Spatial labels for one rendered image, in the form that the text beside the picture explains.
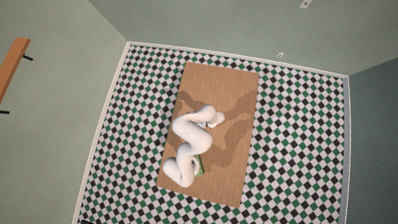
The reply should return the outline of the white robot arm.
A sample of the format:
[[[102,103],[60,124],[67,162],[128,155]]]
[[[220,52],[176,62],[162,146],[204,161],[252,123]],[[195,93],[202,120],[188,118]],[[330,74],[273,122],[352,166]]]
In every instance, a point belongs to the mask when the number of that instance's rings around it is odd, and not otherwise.
[[[211,128],[224,120],[224,114],[206,104],[198,111],[180,115],[172,122],[172,130],[187,142],[182,143],[176,158],[168,158],[163,163],[163,171],[180,186],[189,187],[200,169],[194,155],[206,152],[212,145],[212,136],[196,123],[207,123]],[[196,161],[197,160],[197,161]]]

